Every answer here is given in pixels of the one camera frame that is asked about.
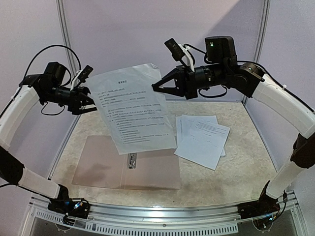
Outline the printed white top sheet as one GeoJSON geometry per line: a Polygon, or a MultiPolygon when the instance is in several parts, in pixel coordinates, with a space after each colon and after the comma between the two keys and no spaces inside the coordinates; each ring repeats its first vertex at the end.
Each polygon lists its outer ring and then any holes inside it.
{"type": "Polygon", "coordinates": [[[160,79],[159,68],[147,63],[87,80],[119,154],[177,147],[165,96],[152,88],[160,79]]]}

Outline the pink paper folder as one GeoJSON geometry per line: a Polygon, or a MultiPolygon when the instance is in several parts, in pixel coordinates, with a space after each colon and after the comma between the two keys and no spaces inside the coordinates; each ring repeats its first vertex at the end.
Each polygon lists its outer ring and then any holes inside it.
{"type": "Polygon", "coordinates": [[[174,149],[137,153],[129,169],[110,136],[88,136],[72,184],[125,190],[181,189],[179,158],[174,149]]]}

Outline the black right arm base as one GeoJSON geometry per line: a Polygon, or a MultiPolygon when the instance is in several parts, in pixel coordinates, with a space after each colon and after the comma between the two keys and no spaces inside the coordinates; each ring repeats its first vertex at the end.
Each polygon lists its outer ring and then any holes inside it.
{"type": "Polygon", "coordinates": [[[262,194],[258,200],[238,204],[237,210],[241,219],[248,219],[276,212],[280,210],[280,204],[278,199],[262,194]]]}

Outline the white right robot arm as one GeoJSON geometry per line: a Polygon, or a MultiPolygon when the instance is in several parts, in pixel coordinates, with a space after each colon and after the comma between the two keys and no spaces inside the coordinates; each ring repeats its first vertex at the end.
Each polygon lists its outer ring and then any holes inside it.
{"type": "Polygon", "coordinates": [[[189,100],[215,86],[235,89],[269,108],[297,131],[291,156],[265,185],[262,198],[254,204],[258,214],[265,214],[273,207],[273,199],[280,197],[300,173],[315,164],[314,109],[275,80],[262,65],[239,60],[231,36],[205,38],[205,63],[198,67],[189,53],[190,45],[179,44],[171,38],[165,46],[180,65],[153,84],[154,91],[189,100]]]}

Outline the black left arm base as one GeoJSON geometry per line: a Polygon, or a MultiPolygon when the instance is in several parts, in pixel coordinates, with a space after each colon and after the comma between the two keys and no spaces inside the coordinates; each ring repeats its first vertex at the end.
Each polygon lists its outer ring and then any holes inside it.
{"type": "Polygon", "coordinates": [[[73,216],[77,218],[87,219],[89,216],[91,205],[84,198],[70,198],[68,193],[59,193],[56,199],[51,199],[48,204],[48,210],[73,216]]]}

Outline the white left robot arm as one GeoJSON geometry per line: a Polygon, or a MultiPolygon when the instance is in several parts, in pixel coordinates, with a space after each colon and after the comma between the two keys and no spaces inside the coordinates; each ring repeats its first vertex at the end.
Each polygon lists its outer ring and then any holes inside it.
{"type": "Polygon", "coordinates": [[[67,68],[50,62],[41,74],[27,75],[20,83],[16,95],[0,115],[0,177],[9,184],[41,194],[62,213],[70,213],[72,200],[62,195],[66,191],[45,176],[50,156],[44,150],[51,137],[45,137],[36,123],[43,128],[46,122],[34,112],[45,103],[54,103],[67,109],[74,116],[96,110],[89,97],[89,89],[82,84],[93,68],[87,65],[70,81],[62,85],[67,68]]]}

